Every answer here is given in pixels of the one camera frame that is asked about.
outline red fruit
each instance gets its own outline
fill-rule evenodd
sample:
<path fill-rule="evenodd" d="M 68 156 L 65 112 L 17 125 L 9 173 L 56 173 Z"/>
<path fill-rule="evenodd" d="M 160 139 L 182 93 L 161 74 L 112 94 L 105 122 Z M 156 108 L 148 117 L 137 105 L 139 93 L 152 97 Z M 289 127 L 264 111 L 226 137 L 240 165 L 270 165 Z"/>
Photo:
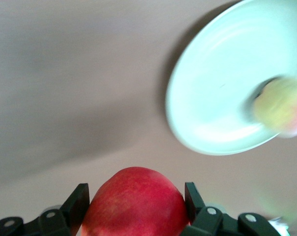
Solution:
<path fill-rule="evenodd" d="M 178 236 L 188 224 L 184 199 L 159 172 L 129 167 L 97 191 L 82 236 Z"/>

